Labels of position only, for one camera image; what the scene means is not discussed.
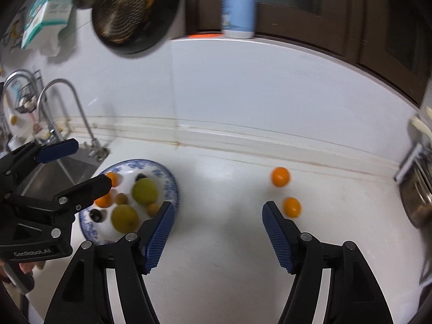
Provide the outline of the person hand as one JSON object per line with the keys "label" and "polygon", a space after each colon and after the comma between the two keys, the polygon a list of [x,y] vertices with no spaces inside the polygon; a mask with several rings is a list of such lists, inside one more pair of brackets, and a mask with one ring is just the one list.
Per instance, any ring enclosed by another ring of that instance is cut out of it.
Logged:
{"label": "person hand", "polygon": [[19,267],[20,270],[24,273],[24,274],[29,274],[33,271],[34,267],[36,266],[35,262],[24,262],[24,263],[20,263]]}

